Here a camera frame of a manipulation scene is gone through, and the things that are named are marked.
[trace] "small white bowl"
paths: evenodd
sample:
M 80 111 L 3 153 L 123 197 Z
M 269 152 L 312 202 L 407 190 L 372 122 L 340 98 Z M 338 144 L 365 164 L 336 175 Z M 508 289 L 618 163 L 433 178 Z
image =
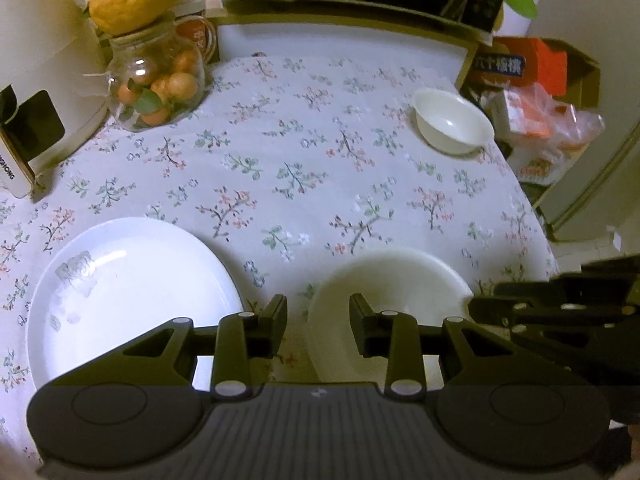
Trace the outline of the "small white bowl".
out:
M 410 248 L 367 251 L 329 276 L 309 304 L 306 346 L 322 382 L 384 385 L 386 359 L 362 357 L 351 333 L 349 298 L 355 292 L 374 312 L 397 310 L 433 326 L 448 316 L 467 317 L 466 304 L 473 296 L 456 271 L 435 256 Z M 423 361 L 428 389 L 441 388 L 438 357 Z
M 414 94 L 413 105 L 420 133 L 441 152 L 465 155 L 495 136 L 487 116 L 459 95 L 420 88 Z

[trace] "floral tablecloth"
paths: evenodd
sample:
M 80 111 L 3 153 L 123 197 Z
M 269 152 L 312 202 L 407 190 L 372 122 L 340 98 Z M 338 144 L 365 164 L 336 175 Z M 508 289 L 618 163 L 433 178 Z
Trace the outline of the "floral tablecloth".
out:
M 0 440 L 37 461 L 24 423 L 34 386 L 25 328 L 35 285 L 68 240 L 148 216 L 204 241 L 259 310 L 289 299 L 279 380 L 313 380 L 300 327 L 314 288 L 386 244 L 429 251 L 476 292 L 546 279 L 556 263 L 497 147 L 451 158 L 417 133 L 410 97 L 455 91 L 434 70 L 349 59 L 238 59 L 179 124 L 131 134 L 109 122 L 38 179 L 0 190 Z

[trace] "jar of oranges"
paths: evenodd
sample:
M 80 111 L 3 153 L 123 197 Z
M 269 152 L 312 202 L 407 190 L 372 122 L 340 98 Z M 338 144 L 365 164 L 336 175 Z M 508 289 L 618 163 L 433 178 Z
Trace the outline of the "jar of oranges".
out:
M 139 132 L 178 121 L 200 103 L 202 56 L 196 44 L 175 33 L 172 13 L 110 43 L 109 108 L 124 129 Z

